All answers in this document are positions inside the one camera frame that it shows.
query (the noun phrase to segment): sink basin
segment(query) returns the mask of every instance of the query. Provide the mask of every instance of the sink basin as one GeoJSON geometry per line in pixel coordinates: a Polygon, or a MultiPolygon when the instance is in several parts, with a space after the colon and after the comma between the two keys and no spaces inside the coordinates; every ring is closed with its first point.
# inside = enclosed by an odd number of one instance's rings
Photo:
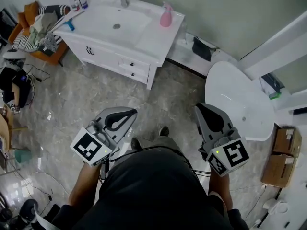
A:
{"type": "Polygon", "coordinates": [[[91,21],[95,15],[95,22],[87,26],[76,28],[76,32],[88,37],[101,38],[114,44],[134,46],[137,44],[146,26],[152,18],[143,12],[110,6],[90,7],[86,13],[77,16],[74,23],[91,21]]]}
{"type": "Polygon", "coordinates": [[[128,7],[123,8],[120,0],[92,0],[84,12],[71,11],[63,20],[72,18],[74,31],[61,25],[54,34],[91,41],[120,55],[131,54],[157,65],[163,64],[184,15],[172,11],[172,24],[163,27],[160,18],[164,8],[137,0],[128,1],[128,7]]]}
{"type": "Polygon", "coordinates": [[[246,140],[267,140],[274,127],[275,113],[269,97],[229,62],[215,63],[207,76],[206,103],[228,114],[246,140]]]}

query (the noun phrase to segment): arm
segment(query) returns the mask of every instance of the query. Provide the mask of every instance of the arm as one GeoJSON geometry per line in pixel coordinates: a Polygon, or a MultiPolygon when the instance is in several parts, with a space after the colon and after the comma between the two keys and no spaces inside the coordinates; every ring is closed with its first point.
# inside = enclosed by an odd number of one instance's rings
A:
{"type": "Polygon", "coordinates": [[[16,84],[12,84],[12,92],[14,93],[14,104],[19,106],[19,87],[16,84]]]}
{"type": "Polygon", "coordinates": [[[211,175],[209,181],[209,193],[214,191],[218,193],[224,201],[227,211],[232,209],[232,198],[229,190],[229,175],[220,177],[213,168],[211,168],[211,175]]]}
{"type": "Polygon", "coordinates": [[[82,215],[94,205],[100,168],[101,165],[91,167],[85,163],[69,196],[68,204],[76,208],[82,215]]]}

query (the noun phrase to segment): drawer handle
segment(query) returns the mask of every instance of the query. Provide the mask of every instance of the drawer handle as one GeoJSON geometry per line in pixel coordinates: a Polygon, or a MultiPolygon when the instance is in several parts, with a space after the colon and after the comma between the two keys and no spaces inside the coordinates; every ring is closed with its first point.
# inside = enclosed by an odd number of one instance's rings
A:
{"type": "Polygon", "coordinates": [[[89,55],[94,56],[95,54],[93,54],[93,53],[91,52],[91,50],[92,50],[92,48],[86,46],[86,51],[87,51],[87,53],[88,53],[89,55]]]}
{"type": "Polygon", "coordinates": [[[95,54],[94,54],[94,53],[92,53],[92,52],[91,52],[91,50],[92,50],[92,48],[90,48],[90,53],[91,53],[91,55],[92,55],[92,56],[94,56],[95,54]]]}

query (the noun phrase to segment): white bottle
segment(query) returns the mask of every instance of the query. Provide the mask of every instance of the white bottle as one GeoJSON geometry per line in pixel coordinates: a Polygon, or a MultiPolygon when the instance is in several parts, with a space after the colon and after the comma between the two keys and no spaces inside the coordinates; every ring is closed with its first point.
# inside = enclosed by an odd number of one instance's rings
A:
{"type": "Polygon", "coordinates": [[[86,8],[88,7],[87,1],[86,1],[86,0],[79,0],[79,2],[80,2],[81,7],[82,7],[83,9],[86,9],[86,8]]]}
{"type": "Polygon", "coordinates": [[[69,0],[69,3],[71,4],[71,8],[73,11],[78,11],[80,9],[77,0],[69,0]]]}

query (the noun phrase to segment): soap bottle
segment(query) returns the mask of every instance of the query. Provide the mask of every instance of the soap bottle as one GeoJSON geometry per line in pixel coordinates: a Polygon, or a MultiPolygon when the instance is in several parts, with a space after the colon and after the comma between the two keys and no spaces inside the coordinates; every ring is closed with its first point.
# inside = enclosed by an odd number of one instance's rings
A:
{"type": "Polygon", "coordinates": [[[160,25],[164,27],[169,27],[172,23],[172,13],[173,8],[166,2],[163,2],[163,7],[165,8],[165,12],[162,14],[160,19],[160,25]]]}
{"type": "Polygon", "coordinates": [[[73,11],[78,11],[80,9],[77,0],[69,0],[69,2],[73,11]]]}
{"type": "Polygon", "coordinates": [[[86,0],[79,0],[79,2],[80,2],[81,7],[82,7],[83,9],[86,9],[86,8],[88,7],[87,1],[86,1],[86,0]]]}

